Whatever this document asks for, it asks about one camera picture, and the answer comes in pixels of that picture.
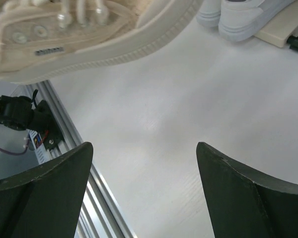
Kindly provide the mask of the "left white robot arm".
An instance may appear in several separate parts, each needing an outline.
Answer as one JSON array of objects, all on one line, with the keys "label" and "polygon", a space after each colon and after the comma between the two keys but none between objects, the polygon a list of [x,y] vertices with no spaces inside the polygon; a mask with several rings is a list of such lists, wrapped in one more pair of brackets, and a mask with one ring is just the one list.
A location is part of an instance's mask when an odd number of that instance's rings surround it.
[{"label": "left white robot arm", "polygon": [[31,98],[0,96],[0,124],[16,131],[35,131],[41,137],[34,139],[35,146],[53,150],[64,137],[48,102],[36,102],[37,94],[36,89]]}]

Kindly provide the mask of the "white sneaker one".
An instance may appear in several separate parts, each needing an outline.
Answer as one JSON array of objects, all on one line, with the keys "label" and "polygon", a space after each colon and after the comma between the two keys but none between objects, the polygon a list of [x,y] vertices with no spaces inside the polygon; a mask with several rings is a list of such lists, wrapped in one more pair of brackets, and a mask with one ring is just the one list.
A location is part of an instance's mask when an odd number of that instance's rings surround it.
[{"label": "white sneaker one", "polygon": [[204,27],[217,27],[221,17],[221,0],[204,0],[196,19]]},{"label": "white sneaker one", "polygon": [[219,33],[231,42],[244,41],[260,31],[293,0],[223,0]]}]

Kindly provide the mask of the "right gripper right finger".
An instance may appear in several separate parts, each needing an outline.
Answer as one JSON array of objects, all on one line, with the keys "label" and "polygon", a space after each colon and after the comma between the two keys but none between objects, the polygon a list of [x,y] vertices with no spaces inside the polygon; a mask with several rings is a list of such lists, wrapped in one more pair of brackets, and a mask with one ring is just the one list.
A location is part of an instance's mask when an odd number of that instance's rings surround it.
[{"label": "right gripper right finger", "polygon": [[205,142],[196,148],[217,238],[298,238],[298,184],[236,161]]}]

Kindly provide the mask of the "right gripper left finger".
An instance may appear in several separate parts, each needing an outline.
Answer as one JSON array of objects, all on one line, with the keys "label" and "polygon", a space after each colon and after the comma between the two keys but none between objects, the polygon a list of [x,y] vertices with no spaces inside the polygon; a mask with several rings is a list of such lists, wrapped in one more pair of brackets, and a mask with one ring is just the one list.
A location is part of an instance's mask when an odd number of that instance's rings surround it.
[{"label": "right gripper left finger", "polygon": [[92,157],[92,144],[84,142],[0,179],[0,238],[73,238]]}]

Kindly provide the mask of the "beige sneaker one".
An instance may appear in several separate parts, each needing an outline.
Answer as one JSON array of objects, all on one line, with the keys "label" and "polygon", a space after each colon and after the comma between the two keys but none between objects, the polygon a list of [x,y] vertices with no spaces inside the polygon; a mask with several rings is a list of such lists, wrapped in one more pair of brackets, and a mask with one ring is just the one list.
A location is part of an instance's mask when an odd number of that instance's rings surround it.
[{"label": "beige sneaker one", "polygon": [[192,21],[200,0],[0,0],[0,81],[32,84],[146,57]]}]

